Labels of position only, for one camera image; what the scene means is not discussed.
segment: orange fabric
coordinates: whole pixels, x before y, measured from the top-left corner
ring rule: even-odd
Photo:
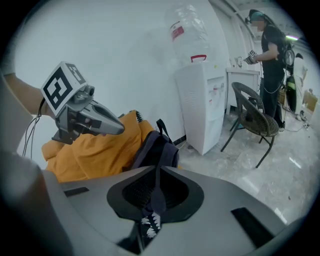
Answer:
[[[54,140],[44,144],[46,169],[52,171],[59,182],[71,182],[107,177],[129,168],[153,128],[146,120],[138,123],[135,110],[120,120],[125,127],[120,135],[81,134],[72,145]]]

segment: black t-shirt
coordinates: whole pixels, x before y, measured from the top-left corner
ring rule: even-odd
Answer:
[[[261,47],[262,51],[265,53],[269,50],[268,44],[273,43],[278,47],[278,60],[271,59],[262,61],[263,66],[263,75],[281,75],[284,73],[283,64],[280,59],[280,55],[282,54],[282,49],[284,47],[282,33],[275,28],[273,25],[267,25],[263,31],[261,38]]]

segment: person wearing black clothes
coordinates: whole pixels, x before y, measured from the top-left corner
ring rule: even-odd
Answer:
[[[279,125],[279,131],[284,131],[282,122],[281,105],[278,103],[278,96],[281,84],[283,83],[285,71],[282,62],[279,60],[281,49],[284,47],[282,33],[273,26],[264,14],[255,11],[249,14],[252,27],[263,32],[261,38],[262,54],[254,56],[253,63],[262,62],[264,92],[262,102],[265,113],[275,119]]]

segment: chair seat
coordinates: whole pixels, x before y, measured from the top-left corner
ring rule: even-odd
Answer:
[[[276,120],[274,120],[271,116],[269,116],[265,113],[262,113],[262,114],[264,115],[264,117],[266,118],[266,120],[269,124],[269,130],[270,130],[269,136],[267,136],[266,131],[261,131],[261,128],[258,126],[258,123],[255,120],[252,120],[252,121],[246,120],[247,111],[244,111],[240,115],[240,123],[243,125],[244,128],[246,128],[250,132],[257,134],[257,135],[260,135],[260,136],[273,137],[273,136],[277,135],[279,132],[279,126],[278,126]]]

